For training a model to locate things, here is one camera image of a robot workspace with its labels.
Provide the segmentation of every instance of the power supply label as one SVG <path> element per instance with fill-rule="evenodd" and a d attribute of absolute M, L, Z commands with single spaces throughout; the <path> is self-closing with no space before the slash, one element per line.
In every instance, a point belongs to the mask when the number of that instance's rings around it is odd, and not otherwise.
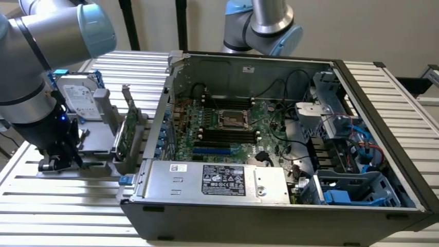
<path fill-rule="evenodd" d="M 203 166 L 201 192 L 216 196 L 245 196 L 243 166 Z"/>

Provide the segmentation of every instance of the motherboard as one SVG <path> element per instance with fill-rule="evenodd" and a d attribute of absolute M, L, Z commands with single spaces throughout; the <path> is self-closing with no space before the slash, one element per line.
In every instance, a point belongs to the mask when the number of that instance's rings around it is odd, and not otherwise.
<path fill-rule="evenodd" d="M 255 159 L 264 151 L 275 166 L 285 142 L 284 116 L 276 102 L 251 99 L 179 98 L 173 109 L 177 146 L 176 161 L 268 166 Z"/>

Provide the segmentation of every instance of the green circuit board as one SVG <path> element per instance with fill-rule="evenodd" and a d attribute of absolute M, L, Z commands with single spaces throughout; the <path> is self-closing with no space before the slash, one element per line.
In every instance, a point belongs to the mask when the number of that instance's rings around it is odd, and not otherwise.
<path fill-rule="evenodd" d="M 203 162 L 211 163 L 235 163 L 235 164 L 249 164 L 255 162 L 255 155 L 260 151 L 265 151 L 271 156 L 275 155 L 275 147 L 279 145 L 280 150 L 285 143 L 279 141 L 272 135 L 269 130 L 271 119 L 275 112 L 268 112 L 268 106 L 272 105 L 268 101 L 257 101 L 256 104 L 243 111 L 228 110 L 228 109 L 209 109 L 204 108 L 196 100 L 188 98 L 177 99 L 175 114 L 176 124 L 176 135 L 177 135 L 177 146 L 176 146 L 176 161 L 195 161 L 192 160 L 193 154 L 193 143 L 199 141 L 197 132 L 199 128 L 204 127 L 211 130 L 241 130 L 240 126 L 233 126 L 232 123 L 225 123 L 228 126 L 220 127 L 219 124 L 219 113 L 227 111 L 229 114 L 247 114 L 248 127 L 245 131 L 259 131 L 261 139 L 257 143 L 233 143 L 231 144 L 231 155 L 219 154 L 201 154 Z M 280 131 L 281 114 L 276 114 L 273 122 L 279 125 L 275 129 L 275 135 L 280 138 L 285 138 L 285 132 Z"/>

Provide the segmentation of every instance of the gray robot arm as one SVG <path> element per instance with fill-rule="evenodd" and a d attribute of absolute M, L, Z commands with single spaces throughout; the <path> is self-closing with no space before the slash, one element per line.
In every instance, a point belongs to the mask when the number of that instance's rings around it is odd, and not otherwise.
<path fill-rule="evenodd" d="M 301 39 L 291 6 L 284 0 L 229 0 L 225 6 L 221 52 L 289 56 Z"/>
<path fill-rule="evenodd" d="M 115 31 L 99 5 L 21 0 L 20 6 L 31 15 L 7 20 L 0 14 L 0 114 L 44 155 L 39 169 L 59 170 L 81 165 L 77 124 L 43 76 L 115 50 Z"/>

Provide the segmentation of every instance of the slotted metal table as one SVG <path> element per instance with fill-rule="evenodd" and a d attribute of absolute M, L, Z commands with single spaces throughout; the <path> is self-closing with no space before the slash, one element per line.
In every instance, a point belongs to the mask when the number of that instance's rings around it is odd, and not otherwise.
<path fill-rule="evenodd" d="M 372 63 L 345 64 L 439 195 L 435 122 L 384 68 Z M 101 71 L 105 87 L 112 91 L 112 104 L 120 112 L 127 111 L 120 87 L 131 84 L 136 105 L 153 117 L 165 68 L 167 53 L 116 51 L 88 61 L 81 70 Z M 40 159 L 37 150 L 25 142 L 0 172 L 0 246 L 236 246 L 140 239 L 115 199 L 117 178 L 39 179 Z M 129 195 L 132 189 L 127 187 L 124 194 Z M 418 233 L 399 232 L 372 246 L 436 247 L 439 224 Z"/>

